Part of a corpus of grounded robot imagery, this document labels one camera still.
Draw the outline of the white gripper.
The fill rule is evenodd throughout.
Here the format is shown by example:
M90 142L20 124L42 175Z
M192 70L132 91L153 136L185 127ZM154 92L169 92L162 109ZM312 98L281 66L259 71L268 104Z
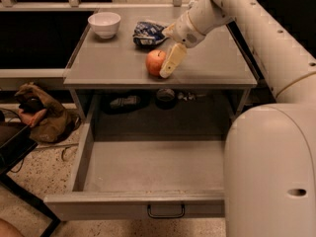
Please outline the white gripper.
M167 52L166 58L159 72L162 78L168 78L174 70L181 64L187 55L187 48L197 46L205 39L205 35L201 34L192 24L189 13L185 12L177 19L175 24L166 27L162 34L166 38L174 39L176 42Z

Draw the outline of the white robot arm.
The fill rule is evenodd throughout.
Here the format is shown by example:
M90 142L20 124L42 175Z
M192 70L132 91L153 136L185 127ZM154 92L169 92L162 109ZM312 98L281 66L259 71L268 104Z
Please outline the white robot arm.
M169 26L160 74L234 22L263 74L267 100L232 123L224 151L228 237L316 237L314 57L257 0L198 0Z

